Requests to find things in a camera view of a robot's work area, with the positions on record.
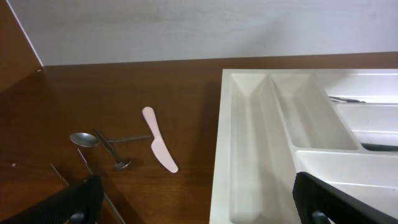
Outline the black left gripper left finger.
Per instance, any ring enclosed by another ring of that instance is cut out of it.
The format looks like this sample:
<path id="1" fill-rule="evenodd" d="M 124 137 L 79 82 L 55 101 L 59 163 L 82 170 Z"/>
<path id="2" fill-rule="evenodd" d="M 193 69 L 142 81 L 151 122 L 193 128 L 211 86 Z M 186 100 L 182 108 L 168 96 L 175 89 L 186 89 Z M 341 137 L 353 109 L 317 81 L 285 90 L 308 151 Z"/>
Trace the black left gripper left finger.
<path id="1" fill-rule="evenodd" d="M 1 223 L 95 224 L 104 199 L 101 177 L 89 175 Z"/>

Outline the small steel teaspoon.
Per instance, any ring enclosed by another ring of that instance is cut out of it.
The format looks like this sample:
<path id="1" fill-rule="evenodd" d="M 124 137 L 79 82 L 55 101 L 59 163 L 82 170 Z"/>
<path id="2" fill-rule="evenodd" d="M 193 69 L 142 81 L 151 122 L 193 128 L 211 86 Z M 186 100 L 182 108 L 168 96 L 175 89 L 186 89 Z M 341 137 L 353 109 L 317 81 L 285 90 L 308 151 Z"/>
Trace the small steel teaspoon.
<path id="1" fill-rule="evenodd" d="M 151 138 L 151 135 L 114 139 L 114 140 L 109 140 L 109 142 L 124 142 L 124 141 L 133 141 L 133 140 L 148 139 L 148 138 Z M 101 143 L 96 136 L 89 133 L 73 133 L 70 135 L 70 140 L 73 143 L 83 147 L 95 147 Z"/>

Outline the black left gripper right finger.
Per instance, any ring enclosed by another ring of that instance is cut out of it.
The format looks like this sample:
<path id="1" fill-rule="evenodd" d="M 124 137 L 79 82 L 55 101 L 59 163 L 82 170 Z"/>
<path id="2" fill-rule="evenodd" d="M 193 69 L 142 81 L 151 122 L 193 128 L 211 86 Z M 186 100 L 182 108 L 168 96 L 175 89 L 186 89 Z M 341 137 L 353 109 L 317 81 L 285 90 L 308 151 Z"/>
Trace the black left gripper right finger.
<path id="1" fill-rule="evenodd" d="M 368 223 L 397 224 L 385 214 L 318 179 L 307 172 L 298 172 L 292 191 L 295 206 L 304 224 Z"/>

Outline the small dark steel spoon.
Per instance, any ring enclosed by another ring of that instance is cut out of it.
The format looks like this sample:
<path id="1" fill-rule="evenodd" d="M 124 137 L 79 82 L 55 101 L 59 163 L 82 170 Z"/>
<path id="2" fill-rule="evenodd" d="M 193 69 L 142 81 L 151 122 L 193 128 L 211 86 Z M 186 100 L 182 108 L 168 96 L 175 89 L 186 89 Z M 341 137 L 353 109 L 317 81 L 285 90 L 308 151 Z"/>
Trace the small dark steel spoon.
<path id="1" fill-rule="evenodd" d="M 114 147 L 110 144 L 110 142 L 97 129 L 94 129 L 93 132 L 96 135 L 96 137 L 99 139 L 100 143 L 104 146 L 104 148 L 114 157 L 115 159 L 114 168 L 116 170 L 124 169 L 131 163 L 130 158 L 124 158 L 124 159 L 121 158 L 114 149 Z"/>

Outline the pink plastic knife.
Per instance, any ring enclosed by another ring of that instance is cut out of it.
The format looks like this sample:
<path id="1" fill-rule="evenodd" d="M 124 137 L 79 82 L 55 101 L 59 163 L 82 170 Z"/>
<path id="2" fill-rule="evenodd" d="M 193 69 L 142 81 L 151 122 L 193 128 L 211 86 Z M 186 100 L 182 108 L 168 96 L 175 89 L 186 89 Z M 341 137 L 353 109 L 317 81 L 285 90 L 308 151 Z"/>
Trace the pink plastic knife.
<path id="1" fill-rule="evenodd" d="M 154 153 L 156 159 L 171 173 L 177 173 L 178 167 L 173 160 L 172 156 L 165 145 L 162 135 L 157 124 L 154 110 L 151 107 L 145 107 L 142 110 L 145 121 L 147 122 L 154 140 L 151 144 L 152 152 Z"/>

